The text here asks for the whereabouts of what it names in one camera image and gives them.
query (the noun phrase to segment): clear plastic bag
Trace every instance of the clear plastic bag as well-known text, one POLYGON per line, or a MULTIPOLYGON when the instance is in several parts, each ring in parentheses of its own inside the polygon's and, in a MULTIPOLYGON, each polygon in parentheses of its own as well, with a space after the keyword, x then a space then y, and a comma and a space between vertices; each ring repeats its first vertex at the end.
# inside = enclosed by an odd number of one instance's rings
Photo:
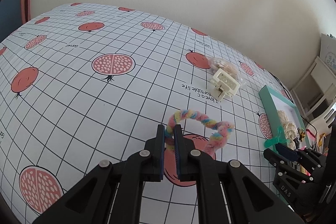
POLYGON ((236 65, 217 57, 207 56, 206 58, 208 59, 213 74, 215 74, 218 69, 222 69, 240 84, 240 89, 246 86, 246 80, 241 76, 236 65))

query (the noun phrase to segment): open box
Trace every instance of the open box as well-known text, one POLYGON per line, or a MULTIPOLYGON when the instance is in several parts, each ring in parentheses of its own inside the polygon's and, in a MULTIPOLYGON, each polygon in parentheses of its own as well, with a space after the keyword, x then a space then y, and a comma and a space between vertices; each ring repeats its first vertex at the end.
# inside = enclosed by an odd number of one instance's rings
MULTIPOLYGON (((282 127, 278 115, 278 110, 283 110, 286 113, 288 120, 295 124, 296 128, 301 128, 305 130, 305 125, 303 124, 301 115, 296 105, 287 98, 285 98, 282 94, 265 85, 259 91, 259 96, 264 105, 273 137, 277 136, 278 127, 282 127)), ((281 133, 280 138, 285 138, 284 133, 281 133)), ((304 146, 310 148, 307 134, 305 139, 300 143, 300 147, 304 146)))

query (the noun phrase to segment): rainbow pipe cleaner loop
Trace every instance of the rainbow pipe cleaner loop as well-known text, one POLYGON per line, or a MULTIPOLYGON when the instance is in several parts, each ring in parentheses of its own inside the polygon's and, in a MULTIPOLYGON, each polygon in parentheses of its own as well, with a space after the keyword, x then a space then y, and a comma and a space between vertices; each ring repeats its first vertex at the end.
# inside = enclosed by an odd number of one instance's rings
POLYGON ((232 129, 235 128, 235 125, 230 122, 216 122, 215 120, 210 119, 206 114, 202 114, 199 111, 191 109, 179 110, 169 118, 168 125, 165 130, 165 143, 167 149, 174 150, 173 129, 176 124, 185 119, 200 121, 205 127, 218 131, 210 136, 209 142, 204 148, 204 152, 208 153, 210 156, 213 156, 218 149, 222 148, 227 143, 232 129))

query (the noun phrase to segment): white plastic device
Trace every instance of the white plastic device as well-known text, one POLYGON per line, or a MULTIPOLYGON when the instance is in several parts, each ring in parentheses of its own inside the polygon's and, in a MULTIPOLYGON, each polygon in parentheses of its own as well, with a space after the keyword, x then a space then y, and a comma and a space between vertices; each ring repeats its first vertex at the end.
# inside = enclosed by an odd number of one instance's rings
POLYGON ((215 86, 210 94, 218 101, 221 101, 225 95, 229 97, 236 95, 240 87, 240 84, 222 69, 216 71, 210 82, 215 86))

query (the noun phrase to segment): wire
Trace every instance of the wire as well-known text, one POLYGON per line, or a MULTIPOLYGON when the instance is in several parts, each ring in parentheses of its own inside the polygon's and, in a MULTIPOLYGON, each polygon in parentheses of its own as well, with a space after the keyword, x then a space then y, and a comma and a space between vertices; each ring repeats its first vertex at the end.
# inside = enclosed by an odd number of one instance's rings
MULTIPOLYGON (((274 77, 274 79, 277 80, 278 83, 282 86, 282 88, 283 88, 284 92, 286 93, 287 97, 289 98, 289 100, 290 100, 293 104, 295 104, 294 101, 292 100, 292 97, 291 97, 289 91, 287 91, 287 89, 283 86, 283 84, 281 83, 281 81, 280 81, 280 80, 279 80, 273 73, 271 73, 271 72, 269 72, 269 73, 270 73, 270 74, 274 77)), ((300 116, 301 116, 301 118, 304 119, 308 124, 310 124, 310 125, 315 129, 315 131, 316 131, 316 134, 315 134, 315 146, 313 147, 313 150, 315 150, 316 145, 317 145, 317 136, 318 136, 317 129, 316 129, 316 127, 313 126, 309 121, 307 121, 306 118, 304 118, 302 115, 300 115, 300 116)))

